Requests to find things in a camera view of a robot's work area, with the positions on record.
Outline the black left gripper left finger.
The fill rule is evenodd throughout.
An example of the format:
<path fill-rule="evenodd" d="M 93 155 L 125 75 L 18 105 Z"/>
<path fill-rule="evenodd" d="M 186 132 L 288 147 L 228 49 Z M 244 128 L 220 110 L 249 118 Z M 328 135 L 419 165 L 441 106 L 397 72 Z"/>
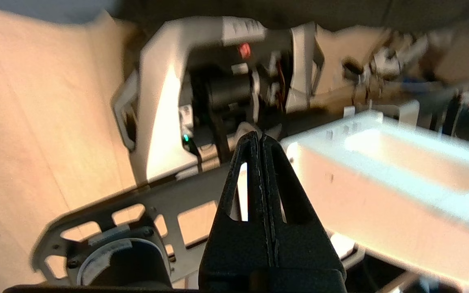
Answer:
<path fill-rule="evenodd" d="M 247 167 L 248 220 L 231 217 L 243 163 Z M 271 266 L 268 208 L 258 133 L 238 141 L 199 266 L 201 288 L 249 288 L 251 276 Z"/>

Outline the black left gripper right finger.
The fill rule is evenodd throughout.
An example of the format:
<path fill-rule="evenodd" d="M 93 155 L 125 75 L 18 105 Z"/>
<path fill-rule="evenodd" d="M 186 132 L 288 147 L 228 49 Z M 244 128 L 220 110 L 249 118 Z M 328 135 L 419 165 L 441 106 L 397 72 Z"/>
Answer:
<path fill-rule="evenodd" d="M 272 265 L 344 282 L 346 270 L 281 145 L 260 140 Z"/>

